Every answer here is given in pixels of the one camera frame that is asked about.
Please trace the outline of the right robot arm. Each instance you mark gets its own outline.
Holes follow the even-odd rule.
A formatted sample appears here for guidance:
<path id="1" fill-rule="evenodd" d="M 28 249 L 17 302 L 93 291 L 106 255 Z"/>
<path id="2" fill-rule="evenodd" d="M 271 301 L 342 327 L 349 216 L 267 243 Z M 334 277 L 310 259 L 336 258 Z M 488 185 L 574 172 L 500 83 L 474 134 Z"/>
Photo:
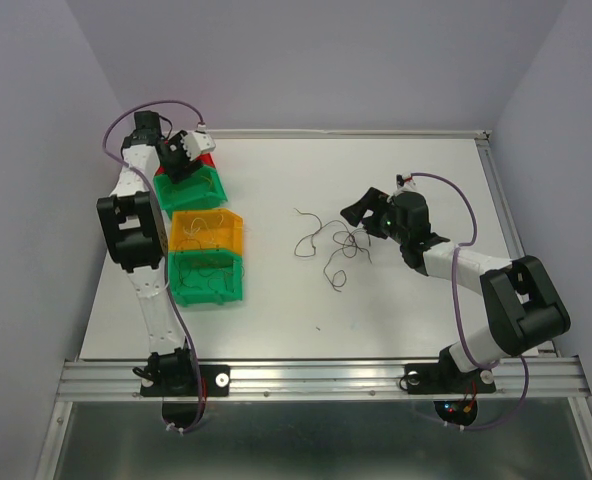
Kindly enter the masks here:
<path id="1" fill-rule="evenodd" d="M 440 353 L 436 366 L 437 381 L 448 390 L 467 384 L 472 371 L 517 357 L 570 329 L 569 313 L 538 258 L 492 257 L 439 236 L 432 231 L 425 197 L 417 192 L 388 195 L 370 188 L 341 216 L 373 237 L 396 242 L 411 269 L 451 282 L 459 340 Z M 460 287 L 482 297 L 487 316 L 487 325 L 469 336 L 459 318 Z"/>

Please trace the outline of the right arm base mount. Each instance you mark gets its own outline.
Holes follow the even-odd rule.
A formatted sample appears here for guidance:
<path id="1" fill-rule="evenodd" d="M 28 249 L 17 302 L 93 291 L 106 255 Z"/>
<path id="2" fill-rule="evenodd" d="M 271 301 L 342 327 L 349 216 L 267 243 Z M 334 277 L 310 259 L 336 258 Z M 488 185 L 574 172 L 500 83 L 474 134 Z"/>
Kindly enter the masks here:
<path id="1" fill-rule="evenodd" d="M 484 380 L 483 370 L 461 372 L 444 348 L 436 361 L 404 367 L 399 388 L 410 395 L 438 395 L 434 408 L 448 425 L 471 427 L 478 415 L 478 396 L 496 392 L 493 378 Z"/>

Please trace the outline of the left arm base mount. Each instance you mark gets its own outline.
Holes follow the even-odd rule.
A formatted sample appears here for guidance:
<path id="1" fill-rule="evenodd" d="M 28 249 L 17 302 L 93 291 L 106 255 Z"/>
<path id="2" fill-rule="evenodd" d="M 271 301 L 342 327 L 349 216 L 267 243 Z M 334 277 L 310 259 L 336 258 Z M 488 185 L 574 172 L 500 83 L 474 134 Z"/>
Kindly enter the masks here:
<path id="1" fill-rule="evenodd" d="M 189 369 L 187 375 L 157 380 L 141 367 L 134 367 L 132 372 L 140 379 L 142 397 L 163 400 L 161 415 L 166 428 L 178 433 L 197 427 L 210 398 L 224 398 L 229 395 L 229 365 L 202 364 L 200 380 L 197 380 L 192 369 Z"/>

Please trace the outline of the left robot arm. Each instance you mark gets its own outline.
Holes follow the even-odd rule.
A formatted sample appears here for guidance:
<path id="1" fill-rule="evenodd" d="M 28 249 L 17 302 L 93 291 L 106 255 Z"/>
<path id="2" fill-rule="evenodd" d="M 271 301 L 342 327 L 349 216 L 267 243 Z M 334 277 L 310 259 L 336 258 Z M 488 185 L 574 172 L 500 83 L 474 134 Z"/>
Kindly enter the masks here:
<path id="1" fill-rule="evenodd" d="M 193 348 L 175 311 L 167 284 L 167 235 L 151 182 L 164 136 L 160 115 L 134 113 L 135 128 L 122 143 L 121 170 L 111 193 L 96 209 L 112 261 L 126 272 L 148 334 L 150 356 L 134 373 L 147 388 L 191 392 L 199 371 Z"/>

